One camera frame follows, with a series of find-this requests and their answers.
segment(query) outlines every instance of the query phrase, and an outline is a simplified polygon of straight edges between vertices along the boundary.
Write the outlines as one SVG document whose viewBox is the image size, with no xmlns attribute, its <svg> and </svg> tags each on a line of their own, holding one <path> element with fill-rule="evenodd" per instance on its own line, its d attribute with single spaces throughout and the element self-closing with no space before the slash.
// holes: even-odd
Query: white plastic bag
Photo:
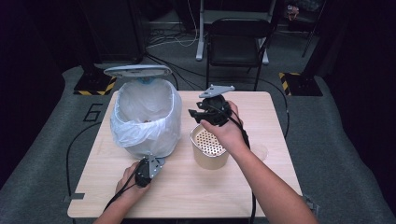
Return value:
<svg viewBox="0 0 396 224">
<path fill-rule="evenodd" d="M 180 139 L 181 97 L 168 81 L 125 83 L 110 118 L 116 144 L 138 159 L 169 156 Z"/>
</svg>

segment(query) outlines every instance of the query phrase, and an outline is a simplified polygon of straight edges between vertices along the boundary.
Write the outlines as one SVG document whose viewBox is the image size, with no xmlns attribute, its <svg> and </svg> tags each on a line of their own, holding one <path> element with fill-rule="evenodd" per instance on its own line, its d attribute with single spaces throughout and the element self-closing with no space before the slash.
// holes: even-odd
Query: cable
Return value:
<svg viewBox="0 0 396 224">
<path fill-rule="evenodd" d="M 175 34 L 170 34 L 166 35 L 165 31 L 168 32 L 176 32 Z M 178 40 L 179 38 L 185 37 L 188 34 L 185 31 L 182 31 L 182 29 L 179 26 L 178 30 L 174 30 L 174 27 L 170 29 L 153 29 L 151 30 L 149 41 L 148 41 L 148 48 L 156 47 L 162 44 L 168 44 L 168 43 L 177 43 L 177 42 L 187 42 L 187 41 L 192 41 L 192 40 Z M 170 42 L 163 42 L 164 40 L 167 39 L 176 39 L 177 41 L 170 41 Z"/>
<path fill-rule="evenodd" d="M 217 110 L 218 112 L 224 114 L 225 116 L 227 116 L 227 118 L 232 121 L 238 128 L 239 130 L 241 130 L 242 133 L 242 137 L 244 138 L 245 144 L 247 145 L 248 149 L 250 149 L 250 143 L 248 141 L 248 133 L 245 131 L 243 124 L 242 124 L 242 120 L 239 118 L 239 116 L 233 111 L 232 113 L 237 117 L 238 121 L 236 121 L 235 119 L 233 119 L 231 117 L 231 115 L 228 115 L 227 113 L 225 113 L 224 111 L 214 107 L 213 105 L 208 105 L 210 108 Z M 251 200 L 252 200 L 252 208 L 251 208 L 251 215 L 250 215 L 250 220 L 249 223 L 253 224 L 254 223 L 254 218 L 256 216 L 256 196 L 254 195 L 253 191 L 251 192 Z"/>
<path fill-rule="evenodd" d="M 67 181 L 67 192 L 68 192 L 68 195 L 69 195 L 70 198 L 72 197 L 72 190 L 71 190 L 71 187 L 70 187 L 70 174 L 69 174 L 69 154 L 70 154 L 70 150 L 71 150 L 71 148 L 72 148 L 74 142 L 76 141 L 76 139 L 77 139 L 80 135 L 82 135 L 85 131 L 89 130 L 91 127 L 93 127 L 93 126 L 95 126 L 95 125 L 98 125 L 98 124 L 101 124 L 101 123 L 102 123 L 102 122 L 97 122 L 97 123 L 94 123 L 94 124 L 88 126 L 88 127 L 85 128 L 85 129 L 83 129 L 81 132 L 79 132 L 79 133 L 74 137 L 74 139 L 71 141 L 69 147 L 67 148 L 67 152 L 66 152 L 66 181 Z"/>
<path fill-rule="evenodd" d="M 192 11 L 191 11 L 191 6 L 190 6 L 190 0 L 188 0 L 187 3 L 188 3 L 188 6 L 189 6 L 189 11 L 190 11 L 190 15 L 191 15 L 191 18 L 192 18 L 192 22 L 193 22 L 193 24 L 194 24 L 194 30 L 195 30 L 194 39 L 192 39 L 192 40 L 180 40 L 180 38 L 186 36 L 186 33 L 184 33 L 184 35 L 181 35 L 181 36 L 178 36 L 178 35 L 164 35 L 164 37 L 162 36 L 162 37 L 159 37 L 159 38 L 154 39 L 154 40 L 157 41 L 157 40 L 164 40 L 164 39 L 175 39 L 176 41 L 169 41 L 169 42 L 162 42 L 162 43 L 155 43 L 155 42 L 152 43 L 152 42 L 151 42 L 152 40 L 151 40 L 151 41 L 149 41 L 149 42 L 150 42 L 150 46 L 147 46 L 148 49 L 149 49 L 149 48 L 153 48 L 153 47 L 157 47 L 157 46 L 160 46 L 160 45 L 172 44 L 172 43 L 178 43 L 178 44 L 180 44 L 180 45 L 183 46 L 183 47 L 189 47 L 189 46 L 191 46 L 193 43 L 195 43 L 195 41 L 198 40 L 197 25 L 196 25 L 196 22 L 195 22 L 195 18 L 192 16 Z M 188 45 L 183 45 L 182 43 L 184 43 L 184 42 L 190 42 L 190 44 L 188 44 Z"/>
<path fill-rule="evenodd" d="M 201 75 L 201 74 L 192 72 L 192 71 L 187 70 L 187 69 L 185 69 L 185 68 L 182 68 L 182 67 L 180 67 L 180 66 L 178 66 L 178 65 L 176 65 L 176 64 L 174 64 L 174 63 L 169 63 L 168 61 L 163 60 L 163 59 L 160 59 L 160 58 L 158 58 L 158 57 L 155 57 L 154 55 L 151 55 L 151 54 L 149 54 L 149 53 L 146 53 L 146 56 L 147 56 L 149 59 L 151 59 L 152 61 L 156 62 L 156 63 L 159 63 L 159 64 L 164 63 L 164 64 L 166 64 L 168 67 L 170 67 L 170 68 L 172 69 L 172 71 L 173 71 L 175 74 L 177 74 L 183 81 L 185 81 L 194 91 L 195 91 L 195 88 L 194 88 L 193 86 L 199 88 L 200 90 L 203 90 L 202 87 L 200 87 L 200 86 L 198 86 L 197 84 L 195 84 L 195 83 L 193 83 L 193 82 L 187 80 L 186 78 L 184 78 L 184 77 L 177 71 L 177 68 L 179 68 L 179 69 L 181 69 L 181 70 L 184 70 L 184 71 L 187 71 L 187 72 L 190 72 L 190 73 L 193 73 L 193 74 L 198 75 L 198 76 L 202 76 L 202 77 L 203 77 L 204 75 Z"/>
<path fill-rule="evenodd" d="M 113 196 L 113 198 L 111 198 L 110 201 L 107 203 L 107 205 L 106 205 L 106 207 L 105 207 L 105 210 L 106 210 L 112 203 L 114 203 L 114 202 L 121 196 L 121 194 L 122 194 L 123 192 L 125 192 L 126 190 L 128 190 L 128 189 L 130 189 L 131 187 L 133 187 L 133 186 L 136 185 L 136 183 L 134 183 L 134 184 L 132 184 L 132 186 L 128 187 L 129 182 L 131 181 L 132 177 L 133 177 L 134 174 L 136 173 L 137 168 L 139 167 L 139 165 L 140 165 L 142 162 L 143 162 L 143 160 L 140 161 L 140 162 L 136 165 L 136 167 L 134 168 L 134 171 L 133 171 L 133 172 L 131 173 L 131 175 L 128 177 L 128 180 L 125 182 L 125 184 L 124 184 L 124 185 L 122 186 L 122 188 L 119 190 L 119 192 L 117 192 L 117 193 Z"/>
<path fill-rule="evenodd" d="M 148 54 L 146 54 L 146 56 L 147 56 L 149 59 L 151 59 L 152 61 L 154 61 L 155 63 L 161 64 L 161 63 L 158 62 L 156 59 L 150 58 L 150 56 L 149 56 Z M 175 74 L 174 74 L 174 73 L 172 73 L 172 77 L 173 77 L 174 80 L 175 80 L 175 83 L 176 83 L 176 90 L 178 91 L 178 82 L 177 82 L 177 78 L 175 77 Z"/>
<path fill-rule="evenodd" d="M 284 100 L 284 102 L 285 102 L 285 107 L 286 107 L 286 116 L 287 116 L 286 131 L 285 131 L 285 133 L 283 134 L 283 136 L 284 136 L 284 138 L 286 139 L 286 138 L 288 137 L 289 126 L 290 126 L 289 106 L 288 106 L 288 101 L 287 101 L 287 99 L 286 99 L 286 96 L 285 96 L 285 94 L 283 94 L 283 91 L 282 91 L 280 88 L 278 88 L 276 85 L 274 85 L 273 83 L 271 83 L 271 82 L 269 82 L 269 81 L 266 81 L 266 80 L 264 80 L 264 79 L 260 79 L 260 81 L 263 81 L 263 82 L 265 82 L 265 83 L 270 84 L 270 85 L 273 86 L 275 89 L 277 89 L 277 90 L 280 92 L 280 94 L 283 96 L 283 100 Z"/>
</svg>

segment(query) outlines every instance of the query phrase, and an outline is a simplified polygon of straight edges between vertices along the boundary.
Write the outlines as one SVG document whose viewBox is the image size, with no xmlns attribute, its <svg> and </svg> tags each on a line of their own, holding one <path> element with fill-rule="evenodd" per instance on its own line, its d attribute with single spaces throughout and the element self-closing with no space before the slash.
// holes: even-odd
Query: black cable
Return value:
<svg viewBox="0 0 396 224">
<path fill-rule="evenodd" d="M 137 168 L 139 167 L 140 163 L 142 163 L 142 162 L 143 162 L 143 160 L 140 161 L 140 162 L 136 165 L 136 167 L 134 168 L 134 171 L 133 171 L 133 172 L 131 173 L 131 175 L 128 177 L 128 180 L 126 181 L 126 183 L 122 186 L 122 188 L 119 190 L 119 192 L 117 192 L 117 193 L 113 196 L 113 198 L 111 198 L 110 201 L 107 203 L 107 205 L 106 205 L 106 207 L 105 207 L 105 210 L 106 210 L 112 203 L 114 203 L 114 202 L 121 196 L 121 194 L 122 194 L 123 192 L 125 192 L 126 190 L 128 190 L 128 189 L 130 189 L 131 187 L 133 187 L 133 186 L 136 185 L 136 183 L 134 183 L 134 184 L 132 184 L 132 186 L 130 186 L 129 188 L 127 188 L 129 182 L 131 181 L 132 177 L 133 177 L 134 174 L 136 173 Z"/>
<path fill-rule="evenodd" d="M 175 24 L 172 28 L 170 29 L 153 29 L 151 30 L 151 33 L 148 38 L 148 48 L 156 46 L 156 45 L 161 45 L 161 44 L 166 44 L 165 40 L 168 39 L 175 39 L 175 42 L 182 42 L 183 40 L 179 40 L 183 37 L 191 35 L 187 30 L 182 29 L 181 22 L 178 24 L 178 29 L 174 29 L 177 26 Z M 167 32 L 176 32 L 175 34 L 170 34 L 166 35 L 165 31 Z"/>
<path fill-rule="evenodd" d="M 80 135 L 82 135 L 85 131 L 89 130 L 91 127 L 93 127 L 93 126 L 95 126 L 95 125 L 98 125 L 98 124 L 101 124 L 101 123 L 102 123 L 102 122 L 97 122 L 97 123 L 94 123 L 94 124 L 92 124 L 92 125 L 86 127 L 85 129 L 83 129 L 81 132 L 79 132 L 79 133 L 74 137 L 74 139 L 71 141 L 69 147 L 67 148 L 67 152 L 66 152 L 66 179 L 67 179 L 67 180 L 66 180 L 66 181 L 67 181 L 67 192 L 68 192 L 68 195 L 69 195 L 70 198 L 72 197 L 72 190 L 71 190 L 71 187 L 70 187 L 70 174 L 69 174 L 69 154 L 70 154 L 70 150 L 71 150 L 71 148 L 72 148 L 72 146 L 73 146 L 73 143 L 76 141 L 76 139 L 77 139 Z"/>
<path fill-rule="evenodd" d="M 264 80 L 264 79 L 260 79 L 260 81 L 263 81 L 263 82 L 268 83 L 268 84 L 270 84 L 271 86 L 273 86 L 275 89 L 277 89 L 277 90 L 280 92 L 280 94 L 281 94 L 282 97 L 283 97 L 283 101 L 285 102 L 285 107 L 286 107 L 286 115 L 287 115 L 286 131 L 285 131 L 285 133 L 283 134 L 283 136 L 284 136 L 284 138 L 286 139 L 286 138 L 288 137 L 289 126 L 290 126 L 289 105 L 288 105 L 288 101 L 287 101 L 287 99 L 286 99 L 286 96 L 285 96 L 285 94 L 283 94 L 283 91 L 282 91 L 280 88 L 278 88 L 276 85 L 274 85 L 273 83 L 271 83 L 271 82 L 269 82 L 269 81 L 266 81 L 266 80 Z"/>
<path fill-rule="evenodd" d="M 184 78 L 184 77 L 177 71 L 177 68 L 179 68 L 179 69 L 181 69 L 181 70 L 184 70 L 184 71 L 187 71 L 187 72 L 190 72 L 190 73 L 193 73 L 193 74 L 195 74 L 195 75 L 199 75 L 199 76 L 203 76 L 203 75 L 198 74 L 198 73 L 194 73 L 194 72 L 192 72 L 192 71 L 190 71 L 190 70 L 187 70 L 187 69 L 185 69 L 185 68 L 182 68 L 182 67 L 180 67 L 180 66 L 178 66 L 178 65 L 176 65 L 176 64 L 174 64 L 174 63 L 169 63 L 168 61 L 163 60 L 163 59 L 160 59 L 160 58 L 157 58 L 157 57 L 155 57 L 155 56 L 153 56 L 153 55 L 151 55 L 151 54 L 149 54 L 149 53 L 147 53 L 146 56 L 147 56 L 149 59 L 151 59 L 152 61 L 156 62 L 156 63 L 161 62 L 161 63 L 166 64 L 168 67 L 170 67 L 170 68 L 172 69 L 172 71 L 173 71 L 175 74 L 177 74 L 183 81 L 185 81 L 193 90 L 195 90 L 195 88 L 194 88 L 192 85 L 194 85 L 195 87 L 198 87 L 199 89 L 203 90 L 203 88 L 201 88 L 201 87 L 198 86 L 197 84 L 195 84 L 195 83 L 193 83 L 193 82 L 187 80 L 186 78 Z"/>
<path fill-rule="evenodd" d="M 245 131 L 243 124 L 242 124 L 242 120 L 239 118 L 239 116 L 233 111 L 232 113 L 235 114 L 235 116 L 237 117 L 238 121 L 236 121 L 235 119 L 233 119 L 231 117 L 231 115 L 228 115 L 227 113 L 225 113 L 224 111 L 214 107 L 213 105 L 208 105 L 210 108 L 213 108 L 215 110 L 217 110 L 218 112 L 224 114 L 225 116 L 227 116 L 227 118 L 232 121 L 238 128 L 239 130 L 241 130 L 242 133 L 242 137 L 244 138 L 244 142 L 247 145 L 248 149 L 250 149 L 250 143 L 248 141 L 248 133 Z M 251 215 L 250 215 L 250 220 L 249 223 L 253 224 L 254 223 L 254 218 L 256 216 L 256 196 L 254 195 L 253 191 L 251 192 L 251 200 L 252 200 L 252 208 L 251 208 Z"/>
<path fill-rule="evenodd" d="M 152 61 L 154 61 L 155 63 L 161 64 L 160 62 L 158 62 L 158 60 L 150 58 L 150 56 L 149 56 L 148 53 L 146 53 L 146 56 L 147 56 L 149 59 L 151 59 Z M 178 82 L 177 82 L 177 78 L 175 77 L 175 74 L 172 73 L 172 77 L 173 77 L 174 80 L 175 80 L 175 83 L 176 83 L 176 90 L 178 91 Z"/>
</svg>

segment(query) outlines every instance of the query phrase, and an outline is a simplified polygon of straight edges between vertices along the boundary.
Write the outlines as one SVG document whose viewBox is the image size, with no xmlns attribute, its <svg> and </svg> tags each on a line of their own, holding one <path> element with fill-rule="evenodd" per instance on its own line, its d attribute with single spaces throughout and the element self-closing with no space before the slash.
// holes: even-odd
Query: yellow black caution tape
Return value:
<svg viewBox="0 0 396 224">
<path fill-rule="evenodd" d="M 300 73 L 279 73 L 280 81 L 282 82 L 283 91 L 285 92 L 286 95 L 291 95 L 289 84 L 286 81 L 286 74 L 299 76 Z"/>
<path fill-rule="evenodd" d="M 108 95 L 116 84 L 116 77 L 112 77 L 105 90 L 102 91 L 74 91 L 76 95 Z"/>
</svg>

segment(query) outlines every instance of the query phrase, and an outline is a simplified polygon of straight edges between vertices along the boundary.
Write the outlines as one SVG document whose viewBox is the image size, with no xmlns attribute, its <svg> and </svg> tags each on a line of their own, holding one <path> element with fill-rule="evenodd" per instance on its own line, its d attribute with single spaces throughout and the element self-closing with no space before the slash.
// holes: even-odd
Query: hand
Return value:
<svg viewBox="0 0 396 224">
<path fill-rule="evenodd" d="M 136 168 L 138 163 L 139 162 L 137 161 L 134 164 L 132 164 L 131 167 L 125 169 L 122 179 L 117 184 L 116 193 L 119 192 L 119 190 L 125 185 L 126 181 L 134 172 L 134 169 Z M 121 196 L 117 199 L 117 201 L 120 201 L 121 203 L 125 204 L 125 206 L 129 206 L 129 208 L 131 208 L 135 203 L 137 203 L 143 197 L 143 195 L 146 194 L 146 192 L 149 190 L 150 187 L 150 184 L 148 184 L 145 188 L 139 188 L 138 186 L 131 187 L 133 184 L 134 184 L 134 177 L 132 177 L 131 180 L 129 181 L 128 186 L 126 187 L 127 190 L 125 190 L 121 194 Z"/>
<path fill-rule="evenodd" d="M 234 104 L 232 101 L 227 102 L 230 104 L 231 110 L 233 111 L 231 117 L 237 122 L 240 121 L 241 125 L 243 125 L 242 120 L 237 117 L 238 107 L 236 104 Z M 219 127 L 214 126 L 208 121 L 202 119 L 201 125 L 204 126 L 208 132 L 213 133 L 218 138 L 221 145 L 225 147 L 226 150 L 231 154 L 238 150 L 238 148 L 243 148 L 246 146 L 241 130 L 231 120 Z"/>
</svg>

